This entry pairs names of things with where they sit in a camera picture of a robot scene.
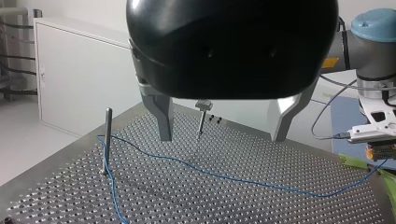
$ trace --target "metal pin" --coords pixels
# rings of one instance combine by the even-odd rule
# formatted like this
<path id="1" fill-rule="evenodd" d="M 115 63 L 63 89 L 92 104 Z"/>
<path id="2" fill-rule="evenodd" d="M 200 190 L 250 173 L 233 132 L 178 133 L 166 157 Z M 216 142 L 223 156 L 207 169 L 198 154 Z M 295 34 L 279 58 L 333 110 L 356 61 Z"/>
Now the metal pin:
<path id="1" fill-rule="evenodd" d="M 205 116 L 206 116 L 206 111 L 204 110 L 202 112 L 201 121 L 199 123 L 198 137 L 201 136 L 201 134 L 203 133 L 202 129 L 204 128 Z"/>
<path id="2" fill-rule="evenodd" d="M 108 164 L 108 158 L 110 157 L 110 140 L 111 140 L 111 123 L 113 121 L 113 109 L 108 108 L 106 110 L 106 134 L 105 134 L 105 144 L 103 147 L 103 166 L 102 175 L 107 175 L 106 163 Z"/>

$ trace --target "blue wire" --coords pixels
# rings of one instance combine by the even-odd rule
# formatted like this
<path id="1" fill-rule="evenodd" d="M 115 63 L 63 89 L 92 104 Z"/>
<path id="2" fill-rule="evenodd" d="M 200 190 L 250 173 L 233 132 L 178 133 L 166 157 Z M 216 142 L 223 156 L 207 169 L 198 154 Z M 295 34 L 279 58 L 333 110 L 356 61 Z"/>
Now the blue wire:
<path id="1" fill-rule="evenodd" d="M 96 136 L 96 138 L 102 143 L 102 146 L 103 146 L 103 147 L 107 147 L 107 146 L 106 146 L 106 143 L 105 143 L 102 139 L 100 139 L 100 137 L 101 137 L 100 135 L 97 135 L 97 136 Z M 122 214 L 121 214 L 121 212 L 120 212 L 120 209 L 119 209 L 119 204 L 118 204 L 118 202 L 117 202 L 116 181 L 115 181 L 115 179 L 114 179 L 114 176 L 113 176 L 113 174 L 111 173 L 111 170 L 108 168 L 108 163 L 107 163 L 107 161 L 104 160 L 104 162 L 105 162 L 105 167 L 106 167 L 108 176 L 109 176 L 110 179 L 111 179 L 111 192 L 112 192 L 113 203 L 114 203 L 114 206 L 115 206 L 115 208 L 116 208 L 117 215 L 119 216 L 119 218 L 120 218 L 120 220 L 122 221 L 123 224 L 129 224 L 129 222 L 122 216 Z"/>
<path id="2" fill-rule="evenodd" d="M 99 139 L 99 141 L 100 141 L 100 142 L 102 143 L 102 145 L 105 147 L 105 146 L 106 146 L 105 142 L 104 142 L 102 139 L 100 139 L 100 137 L 104 137 L 104 136 L 103 136 L 103 135 L 97 135 L 96 137 L 97 137 L 97 139 Z M 131 142 L 127 141 L 127 140 L 124 140 L 124 139 L 122 139 L 122 138 L 119 138 L 119 137 L 113 136 L 113 135 L 111 135 L 111 137 L 112 137 L 112 138 L 115 138 L 115 139 L 118 139 L 118 140 L 120 140 L 121 142 L 124 142 L 124 143 L 126 143 L 126 144 L 131 145 L 131 146 L 134 147 L 136 150 L 138 150 L 139 152 L 145 154 L 145 155 L 148 156 L 148 157 L 155 158 L 155 159 L 169 160 L 169 161 L 177 161 L 177 162 L 180 162 L 180 163 L 182 163 L 182 164 L 184 164 L 184 165 L 190 167 L 192 170 L 196 170 L 196 171 L 198 171 L 198 172 L 200 172 L 200 173 L 202 173 L 202 174 L 205 174 L 205 175 L 211 175 L 211 176 L 214 176 L 214 177 L 217 177 L 217 178 L 221 178 L 221 179 L 226 179 L 226 180 L 231 180 L 231 181 L 234 181 L 234 182 L 241 182 L 241 183 L 246 183 L 246 184 L 251 184 L 251 185 L 257 185 L 257 186 L 266 187 L 266 188 L 271 188 L 271 189 L 280 189 L 280 190 L 284 190 L 284 191 L 290 191 L 290 192 L 295 192 L 295 193 L 301 193 L 301 194 L 309 195 L 309 196 L 316 197 L 316 198 L 330 198 L 330 197 L 332 197 L 332 196 L 334 196 L 334 195 L 337 195 L 337 194 L 339 194 L 339 193 L 342 193 L 342 192 L 346 191 L 347 189 L 351 189 L 351 188 L 357 187 L 359 184 L 361 184 L 362 182 L 364 182 L 365 180 L 367 180 L 372 174 L 374 174 L 379 168 L 381 168 L 381 167 L 385 164 L 385 162 L 388 161 L 388 159 L 385 159 L 380 165 L 376 166 L 376 167 L 374 168 L 374 170 L 373 170 L 372 172 L 370 172 L 366 177 L 364 177 L 363 179 L 361 179 L 361 180 L 359 180 L 359 181 L 357 181 L 357 182 L 355 182 L 355 183 L 353 183 L 353 184 L 347 185 L 347 186 L 345 186 L 345 187 L 343 187 L 343 188 L 341 188 L 341 189 L 339 189 L 339 190 L 337 190 L 337 191 L 335 191 L 335 192 L 333 192 L 333 193 L 318 194 L 318 193 L 313 193 L 313 192 L 310 192 L 310 191 L 307 191 L 307 190 L 303 190 L 303 189 L 292 189 L 292 188 L 280 187 L 280 186 L 277 186 L 277 185 L 270 185 L 270 184 L 265 184 L 265 183 L 261 183 L 261 182 L 257 182 L 257 181 L 251 181 L 251 180 L 246 180 L 246 179 L 239 179 L 239 178 L 229 177 L 229 176 L 227 176 L 227 175 L 219 175 L 219 174 L 210 173 L 210 172 L 205 171 L 205 170 L 203 170 L 203 169 L 201 169 L 201 168 L 199 168 L 199 167 L 193 166 L 193 165 L 191 165 L 191 164 L 189 164 L 189 163 L 187 163 L 187 162 L 185 162 L 185 161 L 182 161 L 182 160 L 180 160 L 180 159 L 178 159 L 178 158 L 172 158 L 172 157 L 166 157 L 166 156 L 161 156 L 161 155 L 149 154 L 149 153 L 147 153 L 147 152 L 141 150 L 139 147 L 135 146 L 133 143 L 131 143 Z M 107 169 L 107 172 L 110 174 L 110 178 L 111 178 L 111 180 L 112 180 L 112 186 L 113 186 L 113 188 L 112 188 L 112 190 L 113 190 L 113 202 L 114 202 L 114 204 L 115 204 L 115 206 L 116 206 L 117 214 L 119 215 L 119 217 L 120 217 L 120 219 L 122 220 L 122 222 L 128 223 L 128 222 L 122 217 L 122 215 L 120 214 L 120 210 L 119 210 L 118 204 L 117 204 L 117 196 L 116 196 L 116 194 L 115 194 L 116 189 L 115 189 L 115 187 L 114 187 L 114 186 L 115 186 L 114 177 L 113 177 L 112 174 L 109 172 L 109 169 L 107 168 L 107 164 L 106 164 L 106 169 Z"/>

